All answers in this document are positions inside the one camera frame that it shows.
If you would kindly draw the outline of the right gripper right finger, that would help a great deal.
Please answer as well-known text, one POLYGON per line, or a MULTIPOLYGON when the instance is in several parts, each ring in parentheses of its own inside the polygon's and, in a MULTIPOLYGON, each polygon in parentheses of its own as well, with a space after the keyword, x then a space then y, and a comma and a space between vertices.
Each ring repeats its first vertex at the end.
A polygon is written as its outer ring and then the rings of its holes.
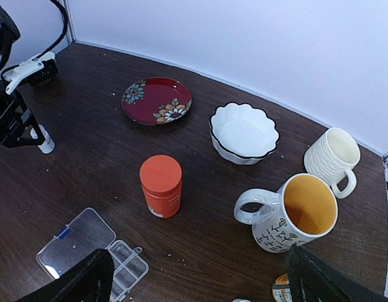
POLYGON ((286 257, 293 301, 388 301, 335 270, 304 247, 292 245, 286 257))

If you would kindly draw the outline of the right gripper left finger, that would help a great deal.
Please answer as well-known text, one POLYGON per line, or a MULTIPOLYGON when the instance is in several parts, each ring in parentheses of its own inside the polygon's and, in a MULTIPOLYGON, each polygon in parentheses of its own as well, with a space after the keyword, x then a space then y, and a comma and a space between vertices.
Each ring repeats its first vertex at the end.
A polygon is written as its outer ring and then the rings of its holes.
POLYGON ((114 262, 106 249, 96 249, 59 279, 19 301, 109 301, 114 262))

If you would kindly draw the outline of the amber bottle grey cap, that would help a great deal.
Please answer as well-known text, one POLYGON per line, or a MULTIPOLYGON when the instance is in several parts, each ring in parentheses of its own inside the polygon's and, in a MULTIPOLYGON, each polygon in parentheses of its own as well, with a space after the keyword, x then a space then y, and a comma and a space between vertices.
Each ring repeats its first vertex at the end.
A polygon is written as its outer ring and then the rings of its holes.
POLYGON ((272 285, 272 297, 276 302, 292 302, 288 274, 280 275, 272 285))

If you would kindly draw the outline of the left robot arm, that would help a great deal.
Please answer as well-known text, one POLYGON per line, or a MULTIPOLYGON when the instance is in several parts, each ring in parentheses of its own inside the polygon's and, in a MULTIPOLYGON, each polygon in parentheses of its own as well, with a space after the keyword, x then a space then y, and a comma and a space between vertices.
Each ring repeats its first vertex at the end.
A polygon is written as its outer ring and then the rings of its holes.
MULTIPOLYGON (((9 59, 12 44, 20 32, 0 5, 0 71, 9 59)), ((7 148, 41 145, 45 137, 18 90, 6 92, 0 79, 0 144, 7 148)))

